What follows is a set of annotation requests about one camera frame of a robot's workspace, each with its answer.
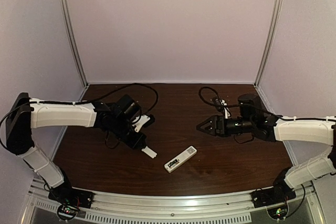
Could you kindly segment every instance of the dark brown tabletop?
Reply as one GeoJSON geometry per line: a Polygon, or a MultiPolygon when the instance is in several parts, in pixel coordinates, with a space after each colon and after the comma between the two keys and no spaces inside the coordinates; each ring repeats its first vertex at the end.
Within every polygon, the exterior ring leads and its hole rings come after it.
{"type": "MultiPolygon", "coordinates": [[[[84,97],[90,100],[122,85],[91,85],[84,97]]],[[[142,151],[121,143],[111,150],[105,146],[100,129],[68,127],[55,163],[68,175],[74,187],[119,194],[151,196],[194,196],[232,193],[271,186],[281,170],[291,166],[281,142],[254,140],[237,144],[232,137],[220,138],[197,131],[196,125],[218,114],[204,104],[197,93],[202,84],[151,84],[159,102],[151,111],[155,123],[141,131],[148,146],[157,152],[151,159],[142,151]],[[193,145],[197,154],[172,173],[164,164],[193,145]]],[[[229,104],[239,95],[256,93],[252,85],[212,84],[229,104]]],[[[104,99],[113,102],[129,94],[146,110],[155,100],[151,90],[133,86],[104,99]]],[[[207,99],[213,95],[205,91],[207,99]]],[[[231,109],[233,116],[239,109],[231,109]]],[[[238,137],[239,141],[249,134],[238,137]]],[[[113,145],[115,139],[109,138],[113,145]]]]}

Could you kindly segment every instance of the wood grain surface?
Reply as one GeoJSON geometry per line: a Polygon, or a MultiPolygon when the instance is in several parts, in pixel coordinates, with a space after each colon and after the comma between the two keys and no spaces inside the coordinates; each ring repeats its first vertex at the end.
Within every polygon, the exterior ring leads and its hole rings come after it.
{"type": "MultiPolygon", "coordinates": [[[[90,100],[122,85],[91,85],[84,97],[90,100]]],[[[141,151],[120,144],[110,150],[100,129],[68,127],[55,157],[74,187],[110,193],[150,196],[191,196],[232,193],[271,186],[281,170],[291,166],[282,143],[254,140],[237,144],[232,137],[206,135],[196,125],[217,111],[204,104],[197,92],[202,84],[151,84],[160,97],[151,111],[156,122],[146,129],[148,146],[157,152],[151,159],[141,151]],[[193,145],[197,154],[169,174],[164,164],[193,145]]],[[[255,93],[252,85],[208,85],[229,104],[239,95],[255,93]]],[[[151,90],[133,86],[104,99],[113,102],[129,94],[146,110],[155,100],[151,90]]],[[[213,95],[206,91],[205,97],[213,95]]],[[[231,109],[233,116],[239,109],[231,109]]],[[[239,141],[250,135],[239,136],[239,141]]],[[[110,137],[110,145],[115,142],[110,137]]]]}

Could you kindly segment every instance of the white backdrop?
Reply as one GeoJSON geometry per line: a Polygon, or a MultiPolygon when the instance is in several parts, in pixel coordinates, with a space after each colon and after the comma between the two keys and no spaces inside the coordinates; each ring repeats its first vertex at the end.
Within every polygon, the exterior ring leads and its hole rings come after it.
{"type": "Polygon", "coordinates": [[[274,0],[68,0],[90,83],[253,83],[274,0]]]}
{"type": "MultiPolygon", "coordinates": [[[[17,95],[52,100],[78,100],[83,91],[72,58],[59,0],[0,0],[0,115],[17,95]]],[[[51,154],[59,127],[33,131],[51,154]]],[[[0,222],[18,223],[33,172],[22,159],[0,147],[0,222]]]]}
{"type": "MultiPolygon", "coordinates": [[[[336,1],[283,1],[261,91],[279,114],[336,115],[336,1]]],[[[300,163],[326,148],[299,142],[291,147],[300,163]]],[[[327,223],[335,223],[336,176],[315,186],[327,223]]]]}

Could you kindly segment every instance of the vertical metal beam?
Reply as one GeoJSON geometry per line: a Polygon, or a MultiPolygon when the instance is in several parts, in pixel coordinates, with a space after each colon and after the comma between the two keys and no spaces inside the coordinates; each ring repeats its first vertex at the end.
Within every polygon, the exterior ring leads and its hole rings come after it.
{"type": "Polygon", "coordinates": [[[264,70],[265,70],[265,66],[266,66],[268,56],[270,54],[270,50],[271,50],[272,43],[273,43],[273,40],[274,40],[278,20],[279,20],[279,17],[280,17],[282,1],[283,0],[275,0],[274,1],[272,19],[271,19],[271,23],[270,23],[270,27],[269,27],[269,31],[268,31],[268,36],[267,36],[267,40],[266,40],[266,44],[265,44],[265,48],[264,48],[264,53],[262,55],[263,57],[262,57],[262,60],[261,60],[261,63],[260,63],[260,67],[259,67],[259,71],[258,71],[256,81],[255,81],[255,84],[254,84],[255,87],[259,86],[262,75],[263,75],[264,70]]]}
{"type": "Polygon", "coordinates": [[[80,61],[80,57],[78,54],[78,48],[76,45],[76,40],[75,40],[75,36],[74,36],[74,31],[72,29],[72,24],[71,24],[71,19],[70,19],[70,14],[69,14],[69,7],[68,7],[68,3],[67,0],[61,0],[61,6],[62,6],[62,12],[63,12],[63,16],[64,16],[64,22],[65,22],[65,26],[66,26],[66,30],[67,30],[67,34],[68,34],[68,38],[69,38],[69,43],[70,43],[70,48],[72,51],[72,55],[76,64],[76,68],[79,74],[79,78],[81,80],[81,83],[83,85],[83,87],[86,87],[88,85],[88,81],[85,77],[85,73],[83,70],[83,65],[82,62],[80,61]]]}

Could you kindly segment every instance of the ventilation grille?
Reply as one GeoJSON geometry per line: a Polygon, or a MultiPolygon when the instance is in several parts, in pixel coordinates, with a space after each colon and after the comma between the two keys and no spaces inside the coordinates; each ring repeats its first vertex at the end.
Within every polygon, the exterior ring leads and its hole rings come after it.
{"type": "Polygon", "coordinates": [[[99,224],[244,224],[251,223],[250,213],[234,215],[229,217],[222,217],[218,219],[204,220],[204,221],[167,221],[167,222],[158,222],[158,221],[138,221],[131,219],[120,219],[111,217],[108,215],[101,215],[96,213],[87,212],[85,219],[87,221],[99,224]]]}
{"type": "Polygon", "coordinates": [[[36,201],[36,206],[51,212],[56,212],[57,210],[57,205],[39,199],[36,201]]]}

